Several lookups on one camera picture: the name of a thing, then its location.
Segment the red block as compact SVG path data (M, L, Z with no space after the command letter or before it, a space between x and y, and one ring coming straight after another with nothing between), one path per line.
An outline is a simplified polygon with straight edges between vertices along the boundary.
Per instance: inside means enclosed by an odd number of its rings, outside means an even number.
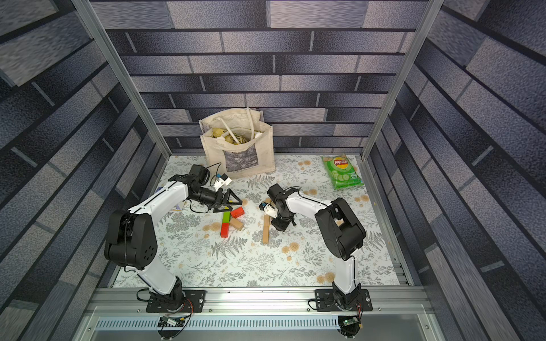
M245 214L245 211L243 207L238 207L237 209L233 210L230 215L231 217L237 219Z
M229 230L230 230L230 224L229 223L223 223L221 225L220 236L222 238L228 238L229 237Z

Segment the right circuit board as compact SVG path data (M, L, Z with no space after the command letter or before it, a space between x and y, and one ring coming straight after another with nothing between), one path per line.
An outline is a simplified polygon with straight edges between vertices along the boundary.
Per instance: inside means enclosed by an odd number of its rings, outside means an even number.
M340 331L357 333L361 329L361 320L358 316L338 316L338 325Z

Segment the beige canvas tote bag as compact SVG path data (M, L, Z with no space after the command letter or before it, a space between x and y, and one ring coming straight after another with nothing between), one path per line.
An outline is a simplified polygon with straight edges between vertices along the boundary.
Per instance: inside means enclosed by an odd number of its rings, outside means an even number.
M207 162L219 163L220 173L237 179L276 170L273 127L264 122L261 111L226 109L201 119L199 125Z

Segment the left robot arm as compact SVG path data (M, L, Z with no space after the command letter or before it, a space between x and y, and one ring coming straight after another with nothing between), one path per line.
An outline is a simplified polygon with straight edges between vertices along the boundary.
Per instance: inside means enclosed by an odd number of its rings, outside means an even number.
M157 193L129 210L116 210L109 217L105 258L135 272L149 287L151 304L161 311L180 311L185 302L181 280L160 260L154 224L180 202L196 201L214 213L231 212L242 200L232 190L205 187L208 168L193 165L189 173L170 177Z

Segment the green chips bag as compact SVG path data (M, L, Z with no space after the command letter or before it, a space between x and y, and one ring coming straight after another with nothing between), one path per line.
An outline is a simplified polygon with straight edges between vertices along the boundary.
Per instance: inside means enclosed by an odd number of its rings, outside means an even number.
M321 159L335 190L363 185L347 155L323 156Z

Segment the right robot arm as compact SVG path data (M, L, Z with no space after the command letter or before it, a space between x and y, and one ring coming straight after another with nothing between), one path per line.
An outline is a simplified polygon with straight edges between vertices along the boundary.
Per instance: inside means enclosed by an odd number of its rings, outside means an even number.
M355 253L363 246L366 231L346 200L338 197L321 201L300 193L299 187L283 189L274 184L267 191L270 204L261 204L260 210L272 218L272 225L283 232L297 214L313 218L328 251L335 259L335 278L332 296L336 307L348 311L371 311L371 299L356 282Z

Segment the aluminium front rail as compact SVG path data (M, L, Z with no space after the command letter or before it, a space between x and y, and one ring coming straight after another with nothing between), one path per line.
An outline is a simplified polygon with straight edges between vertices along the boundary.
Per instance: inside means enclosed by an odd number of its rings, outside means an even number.
M213 315L317 315L307 301L314 287L208 288L201 316ZM372 286L368 288L371 315L432 313L422 287ZM144 316L146 304L136 299L136 288L97 289L84 316Z

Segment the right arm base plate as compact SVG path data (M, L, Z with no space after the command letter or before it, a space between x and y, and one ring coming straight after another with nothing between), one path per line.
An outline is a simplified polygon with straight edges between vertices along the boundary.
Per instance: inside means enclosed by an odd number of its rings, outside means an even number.
M317 289L314 294L318 312L369 312L373 310L371 297L366 289L355 289L350 294L343 294L333 289Z

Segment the green block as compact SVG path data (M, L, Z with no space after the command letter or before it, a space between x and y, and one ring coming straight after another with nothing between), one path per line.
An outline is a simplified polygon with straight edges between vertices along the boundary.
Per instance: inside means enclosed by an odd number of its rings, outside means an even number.
M223 213L223 218L222 218L222 224L229 224L230 223L230 218L231 218L231 215L229 212L224 212Z

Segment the left circuit board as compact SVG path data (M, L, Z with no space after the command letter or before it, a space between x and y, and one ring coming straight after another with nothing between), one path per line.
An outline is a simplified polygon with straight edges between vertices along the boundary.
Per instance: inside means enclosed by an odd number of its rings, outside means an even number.
M161 316L158 321L157 328L163 330L165 328L183 328L186 325L186 317L170 317L170 316Z

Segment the wooden block bottom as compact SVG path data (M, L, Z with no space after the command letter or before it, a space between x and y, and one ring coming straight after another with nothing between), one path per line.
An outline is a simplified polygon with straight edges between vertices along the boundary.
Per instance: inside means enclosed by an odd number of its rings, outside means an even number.
M270 229L270 216L269 215L265 215L264 216L264 224L263 224L263 233L264 234L267 234L269 232L269 229Z

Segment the circuit board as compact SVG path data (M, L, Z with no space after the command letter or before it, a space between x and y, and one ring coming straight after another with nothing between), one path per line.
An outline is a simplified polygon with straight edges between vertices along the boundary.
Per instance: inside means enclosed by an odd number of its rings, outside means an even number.
M163 330L165 328L183 328L186 325L186 317L170 317L170 316L161 316L158 321L157 328Z
M338 325L340 331L357 333L361 329L361 320L358 316L338 316Z

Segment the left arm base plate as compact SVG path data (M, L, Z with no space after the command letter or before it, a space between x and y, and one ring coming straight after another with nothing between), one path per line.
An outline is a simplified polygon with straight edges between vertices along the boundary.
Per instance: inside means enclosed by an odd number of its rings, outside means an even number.
M161 296L150 291L147 313L201 313L207 291L183 290L174 295Z

